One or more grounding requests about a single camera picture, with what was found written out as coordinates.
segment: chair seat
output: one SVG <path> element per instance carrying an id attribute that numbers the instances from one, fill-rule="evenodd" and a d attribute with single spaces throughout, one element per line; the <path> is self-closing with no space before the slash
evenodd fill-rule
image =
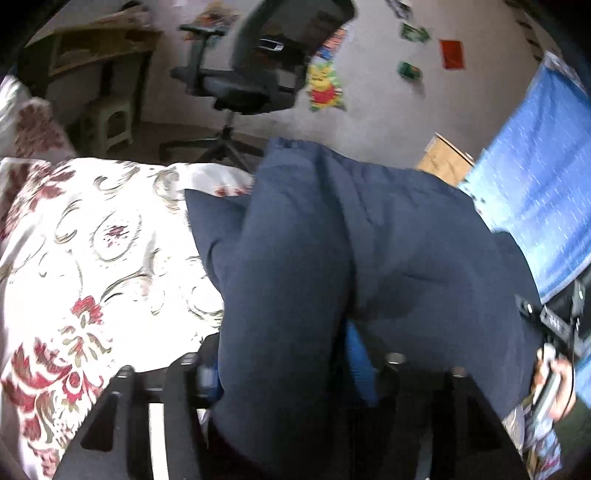
<path id="1" fill-rule="evenodd" d="M 197 96 L 213 96 L 218 100 L 216 108 L 230 109 L 249 114 L 258 112 L 269 96 L 260 85 L 244 78 L 233 70 L 201 70 L 201 85 Z M 176 67 L 170 76 L 187 84 L 190 88 L 187 67 Z"/>

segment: wooden desk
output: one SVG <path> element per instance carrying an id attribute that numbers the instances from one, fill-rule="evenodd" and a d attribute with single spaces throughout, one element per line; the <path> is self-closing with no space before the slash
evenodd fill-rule
<path id="1" fill-rule="evenodd" d="M 53 31 L 21 52 L 19 79 L 35 96 L 44 98 L 59 77 L 94 63 L 102 64 L 100 96 L 111 94 L 113 63 L 128 55 L 142 55 L 134 92 L 134 119 L 139 120 L 146 75 L 162 32 L 149 27 L 82 25 Z"/>

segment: chair base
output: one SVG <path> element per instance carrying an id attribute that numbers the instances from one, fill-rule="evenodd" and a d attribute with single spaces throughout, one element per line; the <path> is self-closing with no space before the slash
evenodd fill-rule
<path id="1" fill-rule="evenodd" d="M 171 148 L 206 148 L 195 163 L 215 163 L 227 158 L 237 168 L 250 172 L 244 155 L 262 157 L 263 150 L 244 142 L 232 139 L 233 128 L 230 125 L 217 134 L 214 138 L 195 138 L 191 140 L 173 140 L 160 144 L 158 157 L 162 163 L 170 159 Z"/>

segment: metal bolt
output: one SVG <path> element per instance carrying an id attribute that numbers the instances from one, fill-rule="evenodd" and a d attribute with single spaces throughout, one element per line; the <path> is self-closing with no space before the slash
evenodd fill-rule
<path id="1" fill-rule="evenodd" d="M 452 375 L 456 378 L 464 378 L 468 376 L 468 372 L 466 372 L 466 369 L 463 367 L 453 367 Z"/>
<path id="2" fill-rule="evenodd" d="M 401 353 L 387 353 L 386 354 L 386 363 L 388 365 L 400 365 L 406 361 L 406 356 Z"/>
<path id="3" fill-rule="evenodd" d="M 131 365 L 122 366 L 117 372 L 117 378 L 127 378 L 134 371 Z"/>
<path id="4" fill-rule="evenodd" d="M 181 358 L 181 365 L 191 365 L 197 358 L 196 353 L 185 353 Z"/>

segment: chair backrest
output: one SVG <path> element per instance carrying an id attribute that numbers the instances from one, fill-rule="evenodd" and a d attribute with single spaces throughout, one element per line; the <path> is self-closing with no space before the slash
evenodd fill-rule
<path id="1" fill-rule="evenodd" d="M 267 111 L 289 108 L 311 58 L 354 16 L 351 0 L 263 0 L 238 32 L 232 68 L 267 88 L 271 103 L 279 103 Z"/>

